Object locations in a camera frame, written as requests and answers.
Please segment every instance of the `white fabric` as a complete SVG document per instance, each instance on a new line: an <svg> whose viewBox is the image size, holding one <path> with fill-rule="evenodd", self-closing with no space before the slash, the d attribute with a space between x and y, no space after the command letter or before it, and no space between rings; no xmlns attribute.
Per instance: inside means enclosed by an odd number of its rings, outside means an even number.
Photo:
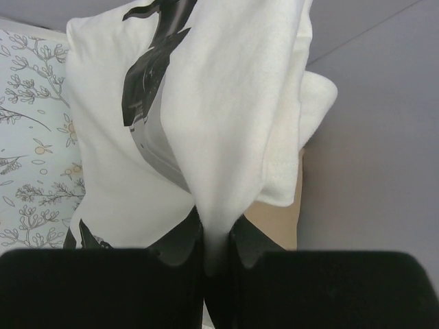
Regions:
<svg viewBox="0 0 439 329"><path fill-rule="evenodd" d="M254 200L291 204L298 152L337 94L329 80L305 74L311 2L198 1L171 54L161 103L152 106L155 120L138 137L147 137L152 157L138 150L121 111L126 73L148 51L158 15L121 17L151 1L70 21L67 75L87 185L74 235L83 219L111 245L149 245L194 199L213 273L233 223ZM160 123L150 136L148 125Z"/></svg>

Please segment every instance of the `leaf pattern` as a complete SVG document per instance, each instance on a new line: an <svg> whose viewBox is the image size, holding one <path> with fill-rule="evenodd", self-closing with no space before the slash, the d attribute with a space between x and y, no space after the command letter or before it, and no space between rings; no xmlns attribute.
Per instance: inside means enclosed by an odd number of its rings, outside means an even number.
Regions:
<svg viewBox="0 0 439 329"><path fill-rule="evenodd" d="M64 45L0 30L0 254L62 247L85 195L66 55Z"/></svg>

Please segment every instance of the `cardboard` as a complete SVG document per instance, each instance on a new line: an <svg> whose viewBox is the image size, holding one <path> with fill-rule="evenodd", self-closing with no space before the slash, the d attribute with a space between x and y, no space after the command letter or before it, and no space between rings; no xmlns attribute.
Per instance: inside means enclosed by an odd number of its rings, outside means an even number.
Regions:
<svg viewBox="0 0 439 329"><path fill-rule="evenodd" d="M255 202L245 212L245 216L253 225L286 250L297 249L297 223L302 199L303 154L302 150L294 203L289 207L276 207Z"/></svg>

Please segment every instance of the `gray wall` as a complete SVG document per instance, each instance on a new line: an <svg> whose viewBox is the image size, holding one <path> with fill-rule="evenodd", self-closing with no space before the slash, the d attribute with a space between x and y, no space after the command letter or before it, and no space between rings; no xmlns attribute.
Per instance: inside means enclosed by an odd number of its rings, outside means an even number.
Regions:
<svg viewBox="0 0 439 329"><path fill-rule="evenodd" d="M339 97L307 146L301 249L409 252L439 291L439 1L314 62Z"/></svg>
<svg viewBox="0 0 439 329"><path fill-rule="evenodd" d="M314 0L310 60L344 44L418 0ZM129 0L0 0L0 16L60 31L72 17L99 14Z"/></svg>

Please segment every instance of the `white t-shirt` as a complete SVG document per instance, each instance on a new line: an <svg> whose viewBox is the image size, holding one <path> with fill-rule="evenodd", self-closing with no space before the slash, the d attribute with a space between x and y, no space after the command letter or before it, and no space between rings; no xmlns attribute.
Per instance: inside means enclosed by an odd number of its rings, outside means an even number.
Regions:
<svg viewBox="0 0 439 329"><path fill-rule="evenodd" d="M77 241L82 219L114 247L147 247L195 203L215 273L251 203L294 201L299 151L337 95L305 72L311 2L138 0L69 22Z"/></svg>

